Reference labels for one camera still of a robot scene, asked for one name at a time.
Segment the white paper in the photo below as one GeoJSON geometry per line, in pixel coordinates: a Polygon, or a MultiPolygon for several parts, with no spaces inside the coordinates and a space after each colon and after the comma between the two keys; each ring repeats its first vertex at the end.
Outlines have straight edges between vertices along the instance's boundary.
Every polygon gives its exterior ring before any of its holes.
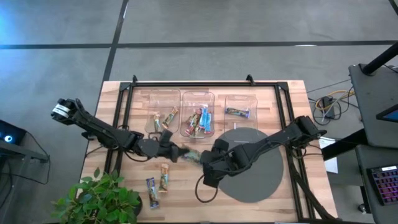
{"type": "MultiPolygon", "coordinates": [[[[336,140],[331,139],[331,138],[326,138],[326,137],[321,137],[319,139],[319,146],[321,149],[323,149],[324,147],[327,147],[330,144],[335,143],[336,140]]],[[[331,158],[327,161],[325,161],[325,167],[326,167],[326,171],[327,172],[332,172],[335,174],[338,174],[338,168],[337,168],[337,158],[331,158]]]]}

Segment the keyboard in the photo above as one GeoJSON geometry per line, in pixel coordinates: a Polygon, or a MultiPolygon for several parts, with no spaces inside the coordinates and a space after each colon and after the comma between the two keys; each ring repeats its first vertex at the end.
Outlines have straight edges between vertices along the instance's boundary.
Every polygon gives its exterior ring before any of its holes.
{"type": "Polygon", "coordinates": [[[368,169],[368,175],[381,205],[398,203],[398,165],[368,169]]]}

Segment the plant pot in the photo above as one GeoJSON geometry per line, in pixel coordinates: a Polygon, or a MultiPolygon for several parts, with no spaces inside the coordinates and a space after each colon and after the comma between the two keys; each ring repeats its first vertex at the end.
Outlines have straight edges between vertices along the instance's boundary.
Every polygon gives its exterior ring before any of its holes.
{"type": "Polygon", "coordinates": [[[134,214],[136,216],[138,216],[138,214],[141,212],[142,210],[142,199],[141,197],[138,195],[138,201],[139,201],[139,205],[137,207],[134,208],[134,214]]]}

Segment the snack bar wrapper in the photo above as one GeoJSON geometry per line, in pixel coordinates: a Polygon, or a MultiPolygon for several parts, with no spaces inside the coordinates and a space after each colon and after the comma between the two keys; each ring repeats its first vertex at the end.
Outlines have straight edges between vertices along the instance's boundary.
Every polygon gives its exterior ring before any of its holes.
{"type": "Polygon", "coordinates": [[[149,205],[150,208],[156,208],[159,206],[159,201],[157,200],[156,188],[155,188],[155,178],[147,179],[147,188],[149,194],[149,205]]]}
{"type": "Polygon", "coordinates": [[[169,165],[162,164],[160,171],[159,192],[167,193],[167,187],[169,186],[169,165]]]}

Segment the yellow cable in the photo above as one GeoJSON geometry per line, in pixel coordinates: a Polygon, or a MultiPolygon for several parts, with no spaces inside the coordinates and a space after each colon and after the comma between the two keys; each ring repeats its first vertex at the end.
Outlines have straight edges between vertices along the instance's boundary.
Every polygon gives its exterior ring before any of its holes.
{"type": "MultiPolygon", "coordinates": [[[[351,90],[349,93],[348,93],[346,90],[336,90],[336,91],[333,91],[333,92],[327,94],[326,96],[332,96],[333,94],[336,94],[336,93],[344,93],[344,94],[343,94],[343,97],[341,97],[340,99],[345,99],[345,98],[347,98],[347,97],[352,96],[352,95],[355,94],[354,90],[351,90]]],[[[318,110],[327,110],[327,109],[330,108],[331,105],[326,106],[326,107],[324,107],[324,108],[320,107],[320,106],[319,106],[319,102],[320,102],[320,101],[321,101],[321,99],[317,100],[317,102],[315,103],[315,107],[316,107],[318,110]]]]}

